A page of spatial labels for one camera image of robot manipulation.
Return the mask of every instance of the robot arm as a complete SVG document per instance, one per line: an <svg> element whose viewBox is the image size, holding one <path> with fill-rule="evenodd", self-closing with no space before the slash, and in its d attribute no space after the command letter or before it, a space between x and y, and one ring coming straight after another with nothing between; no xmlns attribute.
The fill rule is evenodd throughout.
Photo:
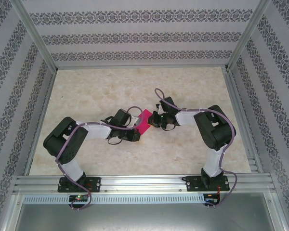
<svg viewBox="0 0 289 231"><path fill-rule="evenodd" d="M137 122L137 117L133 117L123 109L118 110L115 116L110 116L106 120L101 121L103 124L116 127L132 127ZM79 124L82 124L82 122L66 117L57 125L57 127L47 136L43 143L43 146L47 149L50 155L54 157L58 156L60 150L66 142L65 137L69 136L72 130ZM83 185L86 175L79 167L75 158L83 141L90 139L109 140L113 137L119 137L120 139L127 141L138 141L140 139L140 133L137 129L120 130L110 128L109 126L102 124L84 125L75 132L60 156L59 164L61 168L73 181Z"/></svg>
<svg viewBox="0 0 289 231"><path fill-rule="evenodd" d="M174 105L171 97L164 100ZM197 126L204 143L207 145L207 161L201 170L201 181L210 188L222 176L223 172L219 166L223 148L230 142L232 132L229 124L219 115L211 112L179 111L163 101L157 104L158 112L154 112L148 120L148 124L154 127L166 129L167 124L175 126ZM217 105L209 107L225 116Z"/></svg>

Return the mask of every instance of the marble floor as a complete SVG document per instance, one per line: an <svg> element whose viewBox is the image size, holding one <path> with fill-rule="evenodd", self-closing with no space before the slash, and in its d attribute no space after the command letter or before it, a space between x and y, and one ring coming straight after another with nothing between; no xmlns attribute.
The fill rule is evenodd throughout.
<svg viewBox="0 0 289 231"><path fill-rule="evenodd" d="M237 173L250 172L223 73L214 67L59 70L30 175L62 174L42 143L64 117L99 121L133 105L154 111L159 101L156 87L181 108L219 105L237 130L223 167ZM136 109L131 113L139 114ZM85 141L77 160L87 175L197 174L206 155L207 147L196 127L180 126L167 132L151 127L139 142L109 145L107 140Z"/></svg>

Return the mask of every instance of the pink object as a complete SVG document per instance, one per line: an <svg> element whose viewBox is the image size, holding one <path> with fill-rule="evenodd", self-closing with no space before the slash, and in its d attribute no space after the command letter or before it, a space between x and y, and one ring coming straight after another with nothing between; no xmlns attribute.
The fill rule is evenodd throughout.
<svg viewBox="0 0 289 231"><path fill-rule="evenodd" d="M139 127L137 127L137 129L139 130L140 134L144 134L145 131L147 131L149 129L149 127L151 127L150 125L148 125L148 118L152 115L152 113L148 110L144 110L144 112L142 114L139 115L139 118L144 117L142 123L139 125Z"/></svg>

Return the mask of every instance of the aluminum rail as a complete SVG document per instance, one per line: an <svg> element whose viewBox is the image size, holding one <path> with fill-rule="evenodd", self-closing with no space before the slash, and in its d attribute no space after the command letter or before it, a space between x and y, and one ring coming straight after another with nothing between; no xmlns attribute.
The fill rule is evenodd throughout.
<svg viewBox="0 0 289 231"><path fill-rule="evenodd" d="M181 180L192 175L131 175L131 176L95 176L101 177L98 194L178 194L191 193L186 190L186 182ZM232 187L235 177L227 175ZM57 191L62 176L19 176L17 177L14 195L63 194ZM234 193L274 193L275 186L269 173L238 174L238 183Z"/></svg>

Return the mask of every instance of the aluminum frame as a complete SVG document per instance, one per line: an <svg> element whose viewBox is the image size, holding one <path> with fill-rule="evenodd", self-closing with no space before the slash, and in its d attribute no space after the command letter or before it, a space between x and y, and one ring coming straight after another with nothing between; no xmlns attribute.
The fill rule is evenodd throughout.
<svg viewBox="0 0 289 231"><path fill-rule="evenodd" d="M241 105L238 100L238 93L235 84L232 80L231 73L228 73L226 68L222 67L224 79L229 92L230 100L238 120L239 129L241 131L242 140L246 149L247 157L252 173L238 174L238 184L233 193L263 193L267 202L271 220L275 230L288 231L288 225L285 215L282 211L275 186L271 175L263 173L262 166L259 161L253 140L251 138L247 120ZM44 106L42 116L45 116L47 104ZM27 166L26 173L29 173L30 165ZM182 181L185 176L200 176L193 175L141 175L141 176L99 176L102 178L100 185L101 191L99 195L124 195L132 197L135 195L191 195L202 193L215 192L187 192L186 184ZM227 175L230 187L233 186L234 176ZM58 193L57 187L59 178L62 176L18 176L12 192L12 198L9 202L7 213L3 221L3 231L14 231L17 225L18 218L21 214L21 208L26 195L71 195L75 193Z"/></svg>
<svg viewBox="0 0 289 231"><path fill-rule="evenodd" d="M233 67L236 65L236 61L239 58L240 54L242 53L245 45L247 44L249 38L251 37L254 29L256 28L258 22L260 21L264 11L268 7L270 0L260 0L254 13L252 14L242 36L239 39L234 51L232 52L229 61L227 63L228 70L232 70Z"/></svg>
<svg viewBox="0 0 289 231"><path fill-rule="evenodd" d="M25 6L23 5L22 1L11 0L11 4L13 8L15 9L15 11L17 12L18 16L20 17L21 21L25 25L29 35L31 36L34 43L36 44L39 52L43 56L51 72L55 73L58 68L52 58L52 55L47 49L41 35L39 34L37 28L35 27L29 13L27 12Z"/></svg>
<svg viewBox="0 0 289 231"><path fill-rule="evenodd" d="M186 182L181 178L195 175L123 175L123 176L98 176L101 177L99 193L94 195L124 195L132 197L135 195L191 195L204 192L187 192ZM234 183L234 176L227 175L229 186ZM12 192L12 199L8 206L7 215L3 222L2 231L14 231L21 207L26 195L75 195L77 193L59 193L57 191L59 179L62 176L19 176L16 179ZM288 231L288 225L276 193L273 179L269 173L244 173L238 174L238 183L233 193L263 193L267 202L274 229L276 231Z"/></svg>
<svg viewBox="0 0 289 231"><path fill-rule="evenodd" d="M50 97L51 97L51 94L52 94L52 91L53 91L53 85L54 85L54 82L55 82L55 79L56 79L57 71L55 71L53 73L53 75L54 76L52 77L52 82L50 83L50 90L47 93L46 102L44 104L44 107L42 109L42 114L40 116L40 120L39 120L39 124L38 124L38 128L37 128L37 133L36 133L36 136L34 137L34 141L33 141L33 144L32 144L33 148L31 149L31 152L29 153L27 166L26 166L25 171L24 171L24 175L25 176L29 175L29 173L30 173L30 169L31 169L31 165L32 165L32 162L33 162L34 153L35 153L35 151L37 149L37 145L38 145L38 141L39 141L39 135L40 135L40 132L42 131L42 125L44 123L44 119L45 119L45 116L46 116L46 111L47 111L48 104L49 104L49 101L50 101Z"/></svg>
<svg viewBox="0 0 289 231"><path fill-rule="evenodd" d="M84 70L84 69L146 69L146 68L190 68L190 67L225 67L224 64L186 64L186 65L99 65L99 66L62 66L58 70Z"/></svg>

